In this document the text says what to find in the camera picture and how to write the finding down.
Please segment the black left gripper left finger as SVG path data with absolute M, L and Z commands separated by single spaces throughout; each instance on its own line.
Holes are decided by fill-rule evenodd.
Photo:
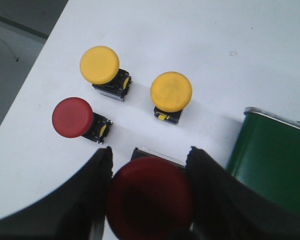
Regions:
M 101 240 L 113 152 L 99 148 L 59 188 L 0 219 L 0 240 Z

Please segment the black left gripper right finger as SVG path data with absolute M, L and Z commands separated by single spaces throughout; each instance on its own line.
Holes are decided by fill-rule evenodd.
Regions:
M 300 216 L 240 183 L 203 149 L 191 147 L 186 175 L 201 240 L 300 240 Z

